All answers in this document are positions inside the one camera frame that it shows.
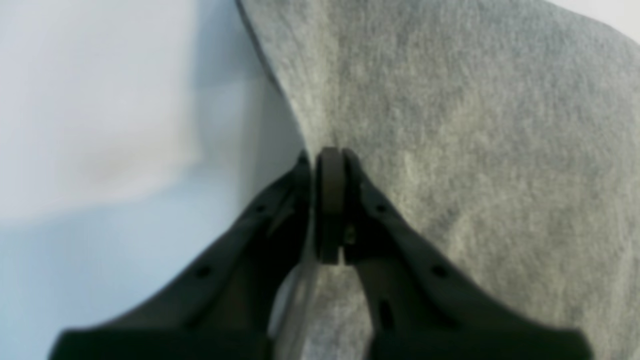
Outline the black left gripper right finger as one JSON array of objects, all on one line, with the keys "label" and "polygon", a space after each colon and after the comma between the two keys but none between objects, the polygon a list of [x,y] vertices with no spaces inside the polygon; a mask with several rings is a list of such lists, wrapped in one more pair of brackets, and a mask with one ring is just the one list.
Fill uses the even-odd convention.
[{"label": "black left gripper right finger", "polygon": [[489,296],[418,234],[354,151],[323,148],[315,250],[355,269],[374,329],[367,360],[591,360],[576,329],[543,325]]}]

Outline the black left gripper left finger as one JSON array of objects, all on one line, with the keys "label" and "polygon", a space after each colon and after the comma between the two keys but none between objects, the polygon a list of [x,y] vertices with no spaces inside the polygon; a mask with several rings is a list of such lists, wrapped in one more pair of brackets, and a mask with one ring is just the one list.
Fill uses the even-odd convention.
[{"label": "black left gripper left finger", "polygon": [[62,333],[52,360],[269,360],[279,287],[301,260],[311,169],[302,153],[159,292],[98,326]]}]

